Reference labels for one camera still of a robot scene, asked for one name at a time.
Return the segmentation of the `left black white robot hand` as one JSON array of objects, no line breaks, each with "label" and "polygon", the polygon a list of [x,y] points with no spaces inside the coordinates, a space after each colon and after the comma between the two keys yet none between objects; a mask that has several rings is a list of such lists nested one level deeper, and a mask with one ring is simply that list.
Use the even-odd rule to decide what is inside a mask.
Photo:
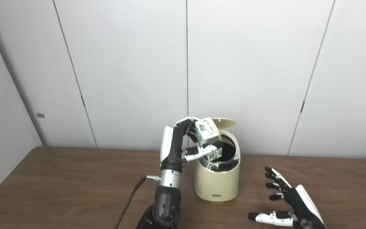
[{"label": "left black white robot hand", "polygon": [[[161,171],[173,170],[182,173],[187,162],[211,155],[222,149],[224,143],[221,140],[200,145],[195,134],[195,125],[199,120],[194,116],[187,116],[177,121],[174,127],[164,127],[160,151]],[[197,146],[183,149],[185,136],[189,136],[194,143],[197,143]]]}]

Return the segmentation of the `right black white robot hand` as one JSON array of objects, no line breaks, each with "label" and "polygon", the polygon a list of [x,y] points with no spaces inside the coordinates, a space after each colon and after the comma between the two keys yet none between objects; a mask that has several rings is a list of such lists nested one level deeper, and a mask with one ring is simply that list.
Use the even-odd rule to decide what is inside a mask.
[{"label": "right black white robot hand", "polygon": [[269,196],[271,201],[284,200],[292,207],[290,211],[272,211],[272,212],[249,212],[248,219],[254,222],[293,227],[295,229],[326,229],[323,218],[308,192],[302,184],[295,187],[274,168],[266,166],[265,177],[273,180],[266,183],[269,189],[276,189],[278,193]]}]

